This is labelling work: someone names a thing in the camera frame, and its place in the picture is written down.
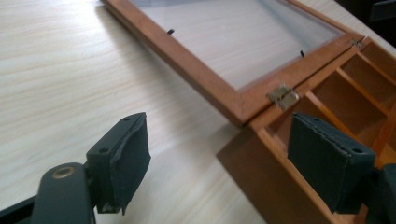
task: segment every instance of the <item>wooden frame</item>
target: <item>wooden frame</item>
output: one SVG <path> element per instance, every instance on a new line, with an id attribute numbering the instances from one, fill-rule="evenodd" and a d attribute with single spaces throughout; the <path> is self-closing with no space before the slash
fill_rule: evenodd
<path id="1" fill-rule="evenodd" d="M 117 19 L 148 44 L 236 126 L 247 124 L 272 103 L 265 97 L 269 91 L 282 84 L 297 86 L 349 49 L 351 40 L 362 40 L 361 35 L 354 34 L 342 24 L 326 18 L 297 1 L 289 0 L 289 2 L 345 34 L 316 49 L 303 59 L 273 72 L 270 78 L 259 78 L 243 89 L 235 90 L 128 0 L 104 0 L 106 7 Z"/>
<path id="2" fill-rule="evenodd" d="M 377 154 L 377 167 L 396 162 L 396 60 L 380 51 L 380 47 L 369 38 L 364 39 L 363 44 L 363 49 L 349 49 L 298 86 L 295 90 L 302 97 L 297 105 L 287 111 L 280 110 L 276 105 L 269 106 L 218 154 L 221 163 L 268 223 L 305 223 L 307 220 L 309 223 L 364 223 L 365 209 L 362 209 L 358 216 L 332 215 L 326 204 L 287 159 L 290 118 L 293 111 L 298 111 L 322 118 L 374 149 Z M 365 88 L 364 83 L 358 83 L 356 78 L 352 78 L 353 74 L 347 71 L 347 67 L 356 59 L 361 61 L 353 66 L 367 70 L 364 66 L 369 65 L 374 69 L 373 72 L 379 75 L 378 80 L 383 78 L 380 85 L 387 83 L 391 87 L 388 97 L 382 95 L 383 98 L 375 99 L 369 92 L 370 86 Z M 344 116 L 358 117 L 363 113 L 361 120 L 367 122 L 362 127 L 364 132 L 356 132 L 350 127 L 350 123 L 345 123 L 325 104 L 326 98 L 320 99 L 317 96 L 318 90 L 329 82 L 337 85 L 337 91 L 332 94 L 347 92 L 343 95 L 349 99 L 343 101 L 355 102 L 355 105 L 361 106 L 358 109 L 360 111 L 351 111 L 353 114 L 344 113 Z M 375 119 L 366 119 L 372 117 L 378 119 L 376 124 Z"/>
<path id="3" fill-rule="evenodd" d="M 301 60 L 279 68 L 271 76 L 235 90 L 128 0 L 104 2 L 130 31 L 232 123 L 246 125 L 218 158 L 268 223 L 362 223 L 361 217 L 332 215 L 287 159 L 288 122 L 293 110 L 321 117 L 373 148 L 379 158 L 377 166 L 396 162 L 396 140 L 392 140 L 396 139 L 396 61 L 391 56 L 370 39 L 363 40 L 345 26 L 289 0 L 344 34 Z M 373 79 L 375 86 L 388 92 L 384 94 L 371 88 L 372 83 L 356 77 L 355 71 L 348 71 L 349 66 L 365 76 L 371 76 L 365 71 L 372 69 L 373 76 L 377 76 Z M 286 111 L 265 97 L 282 84 L 293 87 L 301 96 L 301 100 Z M 348 92 L 344 98 L 337 95 L 342 91 L 351 91 L 351 94 Z M 352 104 L 355 108 L 348 111 L 339 105 L 339 109 L 334 102 Z M 356 105 L 365 107 L 356 110 Z"/>

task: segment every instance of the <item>brass hinge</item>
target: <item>brass hinge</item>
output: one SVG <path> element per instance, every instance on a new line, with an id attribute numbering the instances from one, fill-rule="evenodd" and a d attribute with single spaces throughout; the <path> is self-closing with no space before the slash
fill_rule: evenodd
<path id="1" fill-rule="evenodd" d="M 267 97 L 282 110 L 287 110 L 300 99 L 298 93 L 285 84 L 269 92 Z"/>
<path id="2" fill-rule="evenodd" d="M 355 46 L 358 49 L 363 49 L 365 47 L 363 42 L 361 40 L 357 40 L 357 39 L 349 40 L 349 44 L 352 45 L 352 46 Z"/>

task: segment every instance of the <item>light wood surface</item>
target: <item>light wood surface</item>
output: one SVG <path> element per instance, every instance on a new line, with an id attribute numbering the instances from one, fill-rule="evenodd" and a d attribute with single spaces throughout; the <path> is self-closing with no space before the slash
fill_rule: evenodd
<path id="1" fill-rule="evenodd" d="M 396 55 L 334 1 L 301 2 Z M 126 216 L 98 223 L 264 223 L 216 159 L 238 130 L 103 4 L 0 3 L 0 210 L 36 194 L 51 167 L 84 162 L 112 125 L 142 111 L 148 173 Z"/>

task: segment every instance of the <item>glass panel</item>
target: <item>glass panel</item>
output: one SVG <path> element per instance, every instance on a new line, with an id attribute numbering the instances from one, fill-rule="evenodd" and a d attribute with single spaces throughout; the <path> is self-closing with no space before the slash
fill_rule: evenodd
<path id="1" fill-rule="evenodd" d="M 282 0 L 131 0 L 235 89 L 342 32 Z"/>

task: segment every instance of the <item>black object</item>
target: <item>black object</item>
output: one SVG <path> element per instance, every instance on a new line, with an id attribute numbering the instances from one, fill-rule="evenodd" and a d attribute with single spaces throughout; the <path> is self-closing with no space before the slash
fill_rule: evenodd
<path id="1" fill-rule="evenodd" d="M 168 30 L 168 32 L 166 32 L 166 33 L 169 34 L 169 35 L 172 35 L 174 32 L 175 32 L 174 29 L 170 29 L 170 30 Z"/>
<path id="2" fill-rule="evenodd" d="M 367 223 L 396 223 L 396 164 L 374 168 L 375 153 L 322 119 L 294 114 L 289 159 L 332 212 L 357 214 Z"/>
<path id="3" fill-rule="evenodd" d="M 396 48 L 395 0 L 335 0 Z"/>
<path id="4" fill-rule="evenodd" d="M 118 213 L 149 168 L 146 114 L 120 120 L 87 153 L 87 162 L 47 171 L 35 197 L 0 212 L 0 223 L 95 223 L 92 209 Z"/>

